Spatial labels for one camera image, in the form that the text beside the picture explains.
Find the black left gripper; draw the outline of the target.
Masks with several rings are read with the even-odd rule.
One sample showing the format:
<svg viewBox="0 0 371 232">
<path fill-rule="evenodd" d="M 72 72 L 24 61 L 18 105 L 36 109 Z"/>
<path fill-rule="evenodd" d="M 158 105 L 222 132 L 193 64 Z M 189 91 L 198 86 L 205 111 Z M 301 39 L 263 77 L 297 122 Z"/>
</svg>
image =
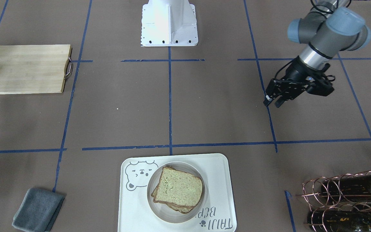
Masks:
<svg viewBox="0 0 371 232">
<path fill-rule="evenodd" d="M 305 64 L 300 57 L 294 58 L 283 66 L 266 88 L 264 106 L 268 107 L 274 99 L 281 96 L 274 103 L 275 107 L 279 108 L 287 100 L 293 100 L 306 91 L 311 82 L 308 80 L 308 69 L 317 70 Z"/>
</svg>

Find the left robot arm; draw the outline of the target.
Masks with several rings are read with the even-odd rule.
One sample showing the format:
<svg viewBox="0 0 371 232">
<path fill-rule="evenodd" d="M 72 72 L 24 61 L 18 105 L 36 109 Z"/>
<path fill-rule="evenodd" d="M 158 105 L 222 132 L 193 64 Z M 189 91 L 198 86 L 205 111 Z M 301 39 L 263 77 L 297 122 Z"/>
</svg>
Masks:
<svg viewBox="0 0 371 232">
<path fill-rule="evenodd" d="M 287 37 L 305 49 L 281 69 L 283 77 L 271 79 L 264 105 L 278 108 L 303 92 L 328 96 L 334 91 L 334 75 L 326 75 L 329 61 L 340 51 L 355 51 L 371 41 L 371 30 L 365 19 L 350 10 L 350 0 L 311 1 L 312 9 L 304 18 L 290 22 Z"/>
</svg>

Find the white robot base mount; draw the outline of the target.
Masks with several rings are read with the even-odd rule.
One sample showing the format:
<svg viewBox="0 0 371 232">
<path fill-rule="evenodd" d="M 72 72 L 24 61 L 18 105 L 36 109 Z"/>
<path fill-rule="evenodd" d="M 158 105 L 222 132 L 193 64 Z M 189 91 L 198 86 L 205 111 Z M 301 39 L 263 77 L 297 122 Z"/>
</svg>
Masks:
<svg viewBox="0 0 371 232">
<path fill-rule="evenodd" d="M 188 0 L 149 0 L 142 6 L 140 45 L 198 45 L 196 10 Z"/>
</svg>

